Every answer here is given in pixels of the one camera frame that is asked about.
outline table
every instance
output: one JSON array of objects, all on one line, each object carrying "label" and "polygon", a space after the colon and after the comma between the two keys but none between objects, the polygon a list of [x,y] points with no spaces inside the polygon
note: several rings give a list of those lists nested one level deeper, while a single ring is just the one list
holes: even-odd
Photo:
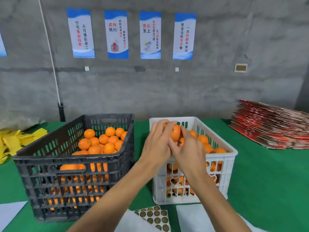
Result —
[{"label": "table", "polygon": [[[245,138],[221,119],[202,120],[236,150],[228,190],[232,207],[254,226],[270,232],[309,231],[309,150],[269,150]],[[48,131],[64,123],[43,123],[37,128]],[[135,159],[141,154],[149,133],[149,121],[134,125]],[[28,200],[18,171],[12,161],[0,165],[0,203]],[[138,193],[130,210],[154,206],[151,182]],[[162,206],[168,210],[172,231],[180,231],[175,205]],[[39,223],[27,203],[4,232],[63,232],[72,222]]]}]

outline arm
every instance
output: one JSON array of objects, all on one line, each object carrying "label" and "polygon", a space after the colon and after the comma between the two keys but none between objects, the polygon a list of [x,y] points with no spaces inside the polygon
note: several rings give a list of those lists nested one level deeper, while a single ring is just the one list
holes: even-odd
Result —
[{"label": "arm", "polygon": [[137,163],[67,232],[84,232],[86,229],[87,232],[112,232],[116,229],[137,193],[170,157],[168,140],[175,123],[162,120],[153,124]]},{"label": "arm", "polygon": [[201,142],[196,140],[183,126],[181,129],[185,138],[183,147],[178,147],[171,140],[169,146],[216,232],[251,232],[208,175],[205,152]]}]

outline white foam sheet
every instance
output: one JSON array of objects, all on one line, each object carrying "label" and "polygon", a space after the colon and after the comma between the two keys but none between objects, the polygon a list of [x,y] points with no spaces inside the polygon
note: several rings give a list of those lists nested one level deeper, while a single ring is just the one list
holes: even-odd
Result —
[{"label": "white foam sheet", "polygon": [[0,204],[0,232],[13,220],[27,201]]},{"label": "white foam sheet", "polygon": [[[177,214],[181,232],[215,232],[211,220],[201,204],[177,205]],[[252,232],[267,232],[251,225],[243,217]]]},{"label": "white foam sheet", "polygon": [[146,222],[134,212],[127,210],[121,218],[115,232],[158,232],[159,230],[153,225]]}]

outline hand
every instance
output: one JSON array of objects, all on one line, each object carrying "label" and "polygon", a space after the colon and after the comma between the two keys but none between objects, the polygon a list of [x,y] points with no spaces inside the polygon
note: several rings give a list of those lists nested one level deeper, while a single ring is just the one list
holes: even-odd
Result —
[{"label": "hand", "polygon": [[202,143],[195,139],[185,127],[181,126],[180,128],[185,140],[183,147],[178,147],[172,140],[168,145],[181,171],[190,182],[200,176],[208,176]]},{"label": "hand", "polygon": [[145,168],[151,167],[152,177],[171,156],[168,142],[172,128],[176,123],[176,121],[160,120],[158,123],[152,124],[141,157],[138,160],[138,163],[145,166]]}]

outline wall switch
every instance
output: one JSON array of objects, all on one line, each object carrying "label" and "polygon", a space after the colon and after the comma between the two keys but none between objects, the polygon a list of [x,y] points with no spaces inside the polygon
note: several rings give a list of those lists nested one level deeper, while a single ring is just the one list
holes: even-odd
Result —
[{"label": "wall switch", "polygon": [[236,63],[234,72],[247,72],[248,64],[246,63]]}]

